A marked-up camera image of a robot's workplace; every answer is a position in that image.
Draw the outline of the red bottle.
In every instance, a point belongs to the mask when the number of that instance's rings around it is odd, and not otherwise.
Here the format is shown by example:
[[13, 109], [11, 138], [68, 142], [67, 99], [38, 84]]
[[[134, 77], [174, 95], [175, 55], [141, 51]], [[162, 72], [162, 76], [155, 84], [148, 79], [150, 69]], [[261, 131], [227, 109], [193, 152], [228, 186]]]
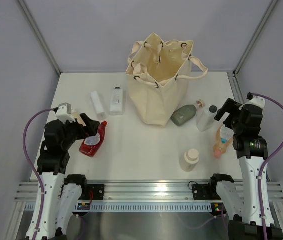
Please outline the red bottle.
[[86, 138], [82, 142], [79, 152], [85, 156], [93, 158], [104, 142], [107, 125], [108, 122], [103, 121], [98, 127], [97, 134]]

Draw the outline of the orange bottle pink cap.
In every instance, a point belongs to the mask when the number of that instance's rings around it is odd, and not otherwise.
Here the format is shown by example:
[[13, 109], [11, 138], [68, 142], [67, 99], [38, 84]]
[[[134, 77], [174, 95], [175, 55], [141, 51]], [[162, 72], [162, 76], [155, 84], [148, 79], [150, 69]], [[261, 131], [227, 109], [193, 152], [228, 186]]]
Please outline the orange bottle pink cap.
[[228, 147], [233, 142], [234, 131], [222, 125], [216, 133], [216, 143], [213, 147], [214, 157], [220, 159], [227, 152]]

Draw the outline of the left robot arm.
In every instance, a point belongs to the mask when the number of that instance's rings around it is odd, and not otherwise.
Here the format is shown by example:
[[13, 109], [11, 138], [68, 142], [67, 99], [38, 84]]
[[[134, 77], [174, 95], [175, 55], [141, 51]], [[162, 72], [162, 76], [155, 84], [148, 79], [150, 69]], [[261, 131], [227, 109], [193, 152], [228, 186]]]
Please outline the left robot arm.
[[75, 118], [57, 108], [53, 111], [56, 119], [45, 125], [37, 165], [32, 166], [39, 186], [27, 240], [67, 239], [75, 204], [89, 193], [84, 175], [66, 174], [69, 149], [76, 141], [96, 136], [101, 123], [85, 113]]

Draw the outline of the white tube bottle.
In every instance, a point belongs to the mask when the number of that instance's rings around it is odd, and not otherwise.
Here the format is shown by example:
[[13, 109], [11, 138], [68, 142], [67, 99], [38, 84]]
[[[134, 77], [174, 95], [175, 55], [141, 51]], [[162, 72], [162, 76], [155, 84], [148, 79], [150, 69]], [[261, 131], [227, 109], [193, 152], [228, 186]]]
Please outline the white tube bottle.
[[96, 112], [97, 118], [100, 120], [104, 120], [106, 118], [106, 111], [104, 105], [101, 101], [100, 95], [97, 91], [93, 91], [90, 93], [91, 101]]

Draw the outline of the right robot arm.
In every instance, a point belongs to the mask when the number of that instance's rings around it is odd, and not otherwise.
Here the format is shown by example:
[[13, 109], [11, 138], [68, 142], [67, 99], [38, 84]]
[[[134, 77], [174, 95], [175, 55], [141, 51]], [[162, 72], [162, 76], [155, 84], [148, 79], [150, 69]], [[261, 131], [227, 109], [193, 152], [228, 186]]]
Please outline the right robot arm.
[[243, 198], [240, 198], [229, 175], [214, 174], [209, 181], [208, 194], [221, 198], [227, 211], [230, 240], [282, 240], [283, 231], [275, 226], [267, 185], [268, 144], [260, 136], [266, 101], [253, 96], [246, 104], [229, 98], [217, 111], [219, 121], [225, 113], [224, 126], [233, 130], [233, 148], [239, 161]]

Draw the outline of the clear bottle black cap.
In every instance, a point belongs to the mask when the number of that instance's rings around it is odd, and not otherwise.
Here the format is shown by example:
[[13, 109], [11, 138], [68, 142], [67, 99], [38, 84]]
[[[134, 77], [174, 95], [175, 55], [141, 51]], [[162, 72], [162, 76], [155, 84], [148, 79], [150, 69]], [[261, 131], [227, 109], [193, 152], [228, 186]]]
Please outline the clear bottle black cap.
[[211, 105], [202, 112], [197, 121], [197, 128], [200, 132], [205, 132], [213, 126], [217, 111], [217, 106]]

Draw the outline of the grey-green pump bottle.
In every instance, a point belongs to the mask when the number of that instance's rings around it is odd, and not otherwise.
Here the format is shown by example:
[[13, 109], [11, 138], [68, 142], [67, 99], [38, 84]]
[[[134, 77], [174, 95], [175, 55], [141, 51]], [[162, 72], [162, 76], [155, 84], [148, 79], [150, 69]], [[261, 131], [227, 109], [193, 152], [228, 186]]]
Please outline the grey-green pump bottle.
[[191, 119], [193, 119], [197, 112], [205, 106], [205, 102], [201, 99], [197, 100], [195, 104], [184, 105], [176, 110], [172, 116], [171, 121], [178, 127], [181, 127]]

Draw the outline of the cream bottle wide cap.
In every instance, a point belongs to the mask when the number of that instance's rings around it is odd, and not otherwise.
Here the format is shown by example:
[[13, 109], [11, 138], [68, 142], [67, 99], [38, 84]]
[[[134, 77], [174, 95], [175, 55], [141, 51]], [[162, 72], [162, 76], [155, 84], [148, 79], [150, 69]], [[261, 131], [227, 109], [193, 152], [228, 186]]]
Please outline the cream bottle wide cap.
[[179, 165], [185, 172], [191, 172], [200, 161], [200, 153], [197, 149], [190, 149], [179, 159]]

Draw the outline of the beige bottle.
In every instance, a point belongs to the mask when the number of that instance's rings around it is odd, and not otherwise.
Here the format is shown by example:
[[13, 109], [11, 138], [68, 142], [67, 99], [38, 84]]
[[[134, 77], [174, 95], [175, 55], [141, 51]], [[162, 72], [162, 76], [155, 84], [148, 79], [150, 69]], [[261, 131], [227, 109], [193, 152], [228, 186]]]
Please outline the beige bottle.
[[77, 112], [76, 109], [73, 108], [73, 109], [71, 110], [71, 115], [72, 115], [72, 117], [73, 117], [75, 120], [77, 120], [77, 122], [78, 122], [79, 124], [82, 124], [82, 118], [81, 118], [80, 114]]

